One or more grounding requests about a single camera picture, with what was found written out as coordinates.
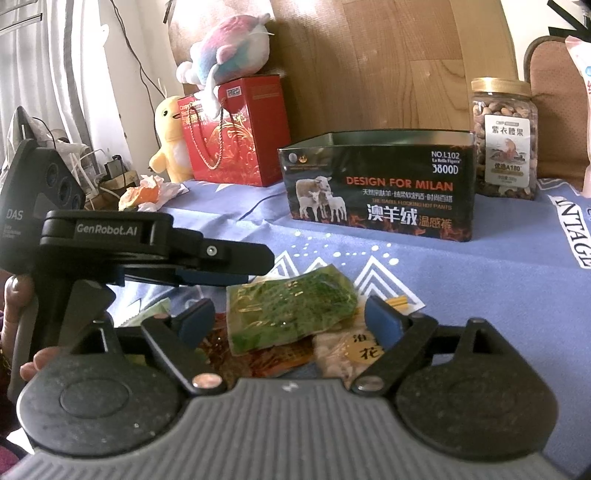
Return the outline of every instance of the yellow plush toy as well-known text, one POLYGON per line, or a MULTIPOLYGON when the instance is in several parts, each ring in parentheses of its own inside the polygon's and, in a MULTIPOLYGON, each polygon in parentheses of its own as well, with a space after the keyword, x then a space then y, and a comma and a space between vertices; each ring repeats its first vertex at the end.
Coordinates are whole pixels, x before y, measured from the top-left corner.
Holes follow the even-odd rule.
POLYGON ((193 179, 187 144, 183 137, 181 113, 173 96, 162 100, 154 116, 154 124, 160 138, 160 150, 150 159, 150 168, 156 173, 168 172, 170 181, 182 183, 193 179))

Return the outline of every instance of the gray ribbed platform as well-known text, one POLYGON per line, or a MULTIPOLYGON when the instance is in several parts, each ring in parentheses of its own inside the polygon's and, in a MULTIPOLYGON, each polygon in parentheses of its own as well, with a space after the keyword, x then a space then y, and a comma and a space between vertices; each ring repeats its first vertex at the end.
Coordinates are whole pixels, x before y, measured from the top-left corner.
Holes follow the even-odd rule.
POLYGON ((39 452, 6 480, 567 480, 541 455, 481 465, 449 459, 408 434, 383 399, 340 380, 240 380, 193 400, 150 445, 112 459, 39 452))

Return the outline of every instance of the sheep image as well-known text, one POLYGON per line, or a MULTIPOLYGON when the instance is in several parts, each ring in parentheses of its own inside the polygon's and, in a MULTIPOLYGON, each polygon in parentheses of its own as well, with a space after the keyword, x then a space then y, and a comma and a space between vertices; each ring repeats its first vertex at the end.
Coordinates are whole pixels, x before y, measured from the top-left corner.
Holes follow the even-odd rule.
POLYGON ((326 193, 322 190, 320 191, 320 195, 318 196, 318 203, 320 204, 320 216, 323 219, 329 217, 328 210, 326 207, 329 206, 328 200, 326 199, 326 193))
POLYGON ((314 219, 316 222, 318 221, 318 208, 320 207, 320 202, 318 201, 319 195, 320 191, 310 192, 309 197, 298 198, 300 201, 300 218, 305 218, 306 220, 309 219, 308 208, 311 207, 314 212, 314 219))
POLYGON ((324 194, 326 195, 326 201, 330 207, 331 223, 335 221, 335 213, 337 222, 345 220, 347 218, 347 209, 345 208, 343 197, 333 197, 332 192, 325 192, 324 194))
POLYGON ((317 217, 317 210, 319 207, 322 218, 328 218, 328 212, 324 208, 328 205, 328 202, 326 201, 324 194, 326 192, 331 192, 329 185, 331 179, 332 177, 318 176, 315 179, 301 179, 295 183, 295 194, 300 202, 300 216, 302 216, 303 209, 306 214, 305 218, 308 218, 307 208, 312 207, 314 209, 314 216, 317 217), (318 193, 319 196, 315 202, 312 202, 311 195, 314 192, 318 193))

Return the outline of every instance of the jar of nuts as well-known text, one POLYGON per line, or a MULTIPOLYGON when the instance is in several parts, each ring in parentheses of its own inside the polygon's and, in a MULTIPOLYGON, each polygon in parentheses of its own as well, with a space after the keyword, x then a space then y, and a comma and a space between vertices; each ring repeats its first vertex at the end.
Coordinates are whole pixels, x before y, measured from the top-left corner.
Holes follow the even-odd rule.
POLYGON ((538 164, 538 109, 527 82, 472 80, 476 192, 533 200, 538 164))

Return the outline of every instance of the metal screw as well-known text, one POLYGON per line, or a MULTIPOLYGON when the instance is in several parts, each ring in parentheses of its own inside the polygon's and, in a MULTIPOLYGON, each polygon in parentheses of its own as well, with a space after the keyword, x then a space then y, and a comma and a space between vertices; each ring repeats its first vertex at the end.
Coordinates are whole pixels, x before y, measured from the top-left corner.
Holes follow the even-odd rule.
POLYGON ((361 377, 355 382, 355 386, 362 392, 377 392, 384 387, 384 380, 375 375, 361 377))
POLYGON ((199 374, 193 377, 195 388, 217 388, 222 384, 222 377, 218 374, 199 374))

